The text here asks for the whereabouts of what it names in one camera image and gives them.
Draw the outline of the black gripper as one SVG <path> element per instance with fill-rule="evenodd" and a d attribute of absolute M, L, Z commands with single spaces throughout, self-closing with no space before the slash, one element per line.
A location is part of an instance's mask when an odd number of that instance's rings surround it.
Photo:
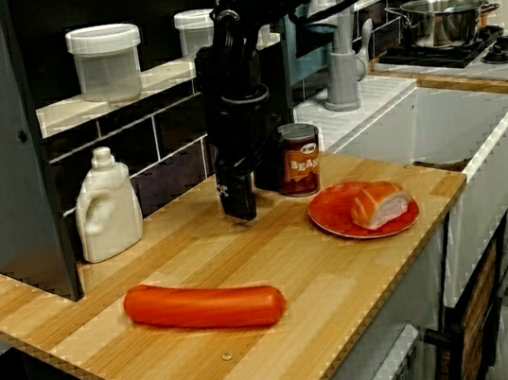
<path fill-rule="evenodd" d="M 283 144 L 272 134 L 280 117 L 267 111 L 267 87 L 243 98 L 206 95 L 204 117 L 209 142 L 215 148 L 214 170 L 219 199 L 226 215 L 252 221 L 257 217 L 255 187 L 279 192 L 284 180 Z"/>

